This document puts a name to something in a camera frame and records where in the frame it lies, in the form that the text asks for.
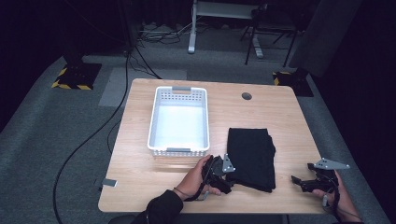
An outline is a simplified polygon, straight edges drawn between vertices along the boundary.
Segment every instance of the black towel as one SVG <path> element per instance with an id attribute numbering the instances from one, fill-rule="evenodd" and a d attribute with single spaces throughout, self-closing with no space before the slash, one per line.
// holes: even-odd
<path id="1" fill-rule="evenodd" d="M 266 129 L 230 128 L 227 153 L 235 167 L 226 175 L 227 181 L 265 192 L 275 189 L 276 149 Z"/>

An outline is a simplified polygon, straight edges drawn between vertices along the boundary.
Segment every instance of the chair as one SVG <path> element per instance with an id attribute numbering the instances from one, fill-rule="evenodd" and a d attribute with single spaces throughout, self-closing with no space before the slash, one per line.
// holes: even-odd
<path id="1" fill-rule="evenodd" d="M 136 216 L 133 214 L 113 217 L 108 224 L 131 224 L 135 218 Z"/>
<path id="2" fill-rule="evenodd" d="M 284 4 L 260 4 L 257 9 L 251 11 L 250 25 L 246 28 L 240 39 L 242 41 L 242 39 L 251 29 L 245 64 L 248 64 L 248 58 L 253 45 L 254 35 L 279 33 L 278 38 L 273 42 L 273 44 L 275 44 L 284 35 L 292 36 L 285 62 L 283 62 L 283 67 L 286 66 L 298 31 L 303 31 L 307 26 L 306 25 L 305 27 L 302 27 L 301 22 L 298 21 L 298 19 L 302 17 L 298 14 L 303 12 L 301 9 L 304 8 L 304 5 L 308 5 L 307 2 L 309 1 L 302 2 L 304 2 L 304 4 L 299 5 L 297 7 L 298 9 L 295 8 L 294 10 L 288 10 L 291 9 L 291 5 L 286 6 Z"/>

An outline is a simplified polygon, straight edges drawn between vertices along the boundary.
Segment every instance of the table top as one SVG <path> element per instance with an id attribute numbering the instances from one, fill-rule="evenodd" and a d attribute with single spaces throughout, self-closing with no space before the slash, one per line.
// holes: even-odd
<path id="1" fill-rule="evenodd" d="M 306 164 L 320 160 L 317 146 L 294 92 L 289 87 L 157 80 L 133 81 L 119 133 L 107 170 L 116 187 L 104 186 L 99 201 L 103 212 L 140 212 L 166 189 L 175 187 L 199 158 L 154 157 L 148 148 L 155 90 L 159 86 L 205 88 L 210 148 L 207 154 L 223 157 L 229 128 L 265 128 L 276 147 L 276 188 L 272 193 L 241 185 L 203 202 L 184 203 L 182 213 L 321 214 L 320 199 L 303 193 L 291 176 L 315 178 Z M 242 93 L 252 95 L 251 100 Z"/>
<path id="2" fill-rule="evenodd" d="M 258 5 L 250 6 L 198 1 L 197 15 L 251 20 L 251 10 L 256 8 L 258 8 Z"/>

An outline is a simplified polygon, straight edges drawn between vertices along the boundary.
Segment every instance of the white plastic basket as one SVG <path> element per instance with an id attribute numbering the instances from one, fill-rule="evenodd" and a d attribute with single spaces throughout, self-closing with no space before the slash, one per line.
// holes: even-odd
<path id="1" fill-rule="evenodd" d="M 148 133 L 154 156 L 202 157 L 209 149 L 206 90 L 158 87 Z"/>

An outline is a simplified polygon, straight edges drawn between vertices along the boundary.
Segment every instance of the human hand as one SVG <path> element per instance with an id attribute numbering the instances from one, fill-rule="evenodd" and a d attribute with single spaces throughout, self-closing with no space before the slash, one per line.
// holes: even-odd
<path id="1" fill-rule="evenodd" d="M 198 191 L 201 183 L 203 182 L 202 169 L 209 158 L 210 155 L 207 155 L 198 160 L 195 167 L 189 170 L 189 172 L 184 176 L 183 180 L 174 189 L 174 193 L 178 195 L 181 201 L 190 198 L 189 196 L 193 196 Z M 208 185 L 206 185 L 203 189 L 203 192 L 206 191 L 209 191 L 212 194 L 221 195 L 221 191 L 219 189 L 212 188 Z"/>
<path id="2" fill-rule="evenodd" d="M 344 186 L 343 180 L 340 175 L 335 171 L 335 175 L 338 178 L 338 190 L 340 192 L 340 201 L 338 202 L 337 215 L 343 222 L 361 222 L 359 218 L 358 210 L 355 208 L 347 189 Z M 330 206 L 334 203 L 334 192 L 327 193 L 320 189 L 312 190 L 312 193 L 322 199 L 327 194 L 327 202 Z"/>

